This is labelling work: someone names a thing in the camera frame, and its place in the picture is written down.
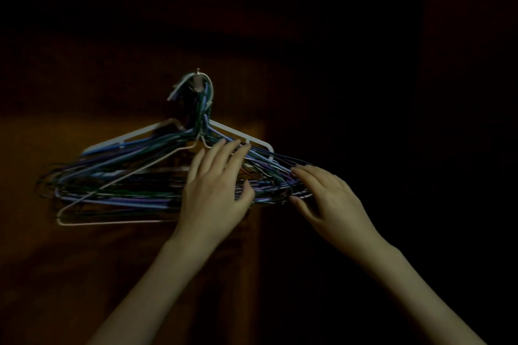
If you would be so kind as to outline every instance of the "left hand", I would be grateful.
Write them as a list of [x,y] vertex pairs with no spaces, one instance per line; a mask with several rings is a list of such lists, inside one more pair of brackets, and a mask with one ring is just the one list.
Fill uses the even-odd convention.
[[182,245],[195,244],[211,253],[243,219],[255,198],[255,191],[244,182],[243,192],[235,199],[236,180],[250,145],[240,140],[225,144],[225,139],[205,153],[194,157],[183,189],[180,219],[172,238]]

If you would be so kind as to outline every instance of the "forearm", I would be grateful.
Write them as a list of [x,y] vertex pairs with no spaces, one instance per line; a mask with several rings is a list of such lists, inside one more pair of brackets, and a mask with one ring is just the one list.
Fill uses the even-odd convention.
[[484,344],[396,248],[387,245],[362,266],[432,344]]
[[209,255],[210,251],[170,239],[88,345],[151,343],[172,305]]

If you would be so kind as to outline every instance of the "white hanger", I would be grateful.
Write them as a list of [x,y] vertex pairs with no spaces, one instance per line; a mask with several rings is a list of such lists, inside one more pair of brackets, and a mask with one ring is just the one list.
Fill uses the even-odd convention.
[[[193,75],[203,76],[210,84],[211,96],[210,96],[209,102],[206,105],[206,109],[207,109],[212,104],[212,98],[213,98],[213,93],[214,93],[213,90],[212,90],[212,81],[210,80],[208,75],[200,73],[199,70],[196,73],[190,73],[190,74],[185,75],[183,77],[183,79],[177,85],[174,86],[175,89],[171,92],[171,94],[169,95],[167,100],[170,100],[176,94],[176,92],[180,89],[180,87],[185,82],[187,82],[187,80],[189,78],[191,78]],[[106,147],[106,146],[110,146],[110,145],[113,145],[113,144],[117,144],[117,143],[119,144],[120,147],[124,147],[124,144],[125,144],[125,142],[127,140],[129,140],[131,138],[134,138],[136,136],[145,134],[147,132],[154,131],[154,130],[160,128],[160,127],[164,127],[164,126],[170,125],[171,123],[176,124],[176,126],[178,127],[179,130],[181,130],[181,131],[185,130],[185,127],[182,126],[180,121],[178,121],[177,119],[174,119],[174,118],[167,119],[167,120],[164,120],[162,122],[155,123],[155,124],[153,124],[151,126],[143,127],[141,129],[135,130],[133,132],[130,132],[130,133],[118,136],[116,138],[108,139],[108,140],[106,140],[104,142],[101,142],[101,143],[98,143],[96,145],[89,146],[87,149],[85,149],[83,151],[83,154],[85,154],[85,153],[87,153],[89,151],[97,150],[97,149],[100,149],[100,148],[103,148],[103,147]],[[254,142],[256,144],[259,144],[261,146],[266,147],[271,153],[274,152],[274,148],[269,143],[267,143],[267,142],[265,142],[263,140],[254,138],[253,136],[250,136],[248,134],[245,134],[243,132],[235,130],[235,129],[231,128],[231,127],[225,126],[225,125],[223,125],[221,123],[218,123],[217,121],[209,120],[209,124],[211,126],[217,127],[220,130],[223,130],[223,131],[226,131],[226,132],[230,132],[232,134],[237,135],[238,137],[244,138],[246,143]],[[62,217],[62,214],[63,214],[63,212],[65,210],[69,209],[70,207],[72,207],[72,206],[74,206],[74,205],[76,205],[76,204],[78,204],[78,203],[80,203],[82,201],[85,201],[88,197],[94,195],[96,192],[98,192],[98,191],[100,191],[100,190],[102,190],[102,189],[104,189],[104,188],[106,188],[106,187],[108,187],[108,186],[110,186],[112,184],[115,184],[115,183],[125,179],[126,177],[129,177],[129,176],[135,174],[135,173],[141,173],[141,172],[145,171],[147,168],[149,168],[150,166],[159,163],[160,161],[170,157],[171,155],[175,154],[176,152],[179,152],[180,150],[187,150],[187,149],[194,148],[197,145],[199,139],[201,139],[203,141],[203,144],[205,145],[205,147],[209,148],[209,146],[205,142],[205,139],[204,139],[203,135],[198,134],[196,139],[195,139],[195,141],[194,141],[194,144],[192,144],[190,146],[185,146],[185,147],[177,148],[177,149],[171,151],[170,153],[167,153],[163,157],[153,161],[152,163],[147,164],[147,165],[145,165],[145,166],[143,166],[143,167],[141,167],[141,168],[139,168],[139,169],[137,169],[137,170],[135,170],[133,172],[130,172],[130,173],[128,173],[128,174],[118,178],[118,179],[115,179],[115,180],[113,180],[113,181],[103,185],[102,187],[98,188],[97,190],[89,192],[85,196],[82,196],[81,198],[76,199],[75,201],[71,202],[70,204],[64,206],[63,208],[61,208],[60,211],[57,212],[56,222],[59,225],[61,225],[61,226],[81,226],[81,225],[136,224],[136,223],[170,222],[170,221],[173,221],[173,220],[134,220],[134,221],[108,221],[108,222],[76,222],[76,223],[66,223],[66,222],[63,222],[61,220],[61,217]],[[57,190],[55,191],[55,195],[56,195],[57,198],[60,198],[59,195],[58,195]]]

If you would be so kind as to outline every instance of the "bundle of hangers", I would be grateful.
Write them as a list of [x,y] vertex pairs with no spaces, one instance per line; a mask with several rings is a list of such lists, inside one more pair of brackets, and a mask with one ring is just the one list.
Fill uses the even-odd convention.
[[[149,137],[87,150],[75,163],[43,175],[38,184],[51,191],[47,196],[62,203],[58,222],[64,225],[61,218],[65,211],[72,212],[67,218],[90,222],[178,212],[194,155],[188,149],[198,141],[210,147],[221,137],[233,140],[211,126],[218,123],[209,123],[212,98],[213,86],[206,74],[187,74],[167,99],[187,109],[184,125],[175,120]],[[252,146],[238,176],[236,197],[245,179],[255,190],[254,203],[285,203],[289,195],[310,196],[289,170],[295,164],[308,162]]]

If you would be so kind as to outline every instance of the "hand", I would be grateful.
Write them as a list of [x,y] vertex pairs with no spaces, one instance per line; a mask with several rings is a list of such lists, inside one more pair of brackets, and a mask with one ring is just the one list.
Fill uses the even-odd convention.
[[240,147],[237,139],[225,144],[221,139],[206,154],[202,149],[191,163],[183,189],[180,219],[173,238],[182,245],[196,245],[209,254],[243,219],[254,200],[255,191],[244,182],[243,192],[235,200],[236,180],[250,145]]
[[376,231],[362,203],[345,181],[312,165],[297,165],[292,173],[313,194],[319,213],[302,199],[289,199],[313,228],[338,250],[358,263],[364,263],[389,244]]

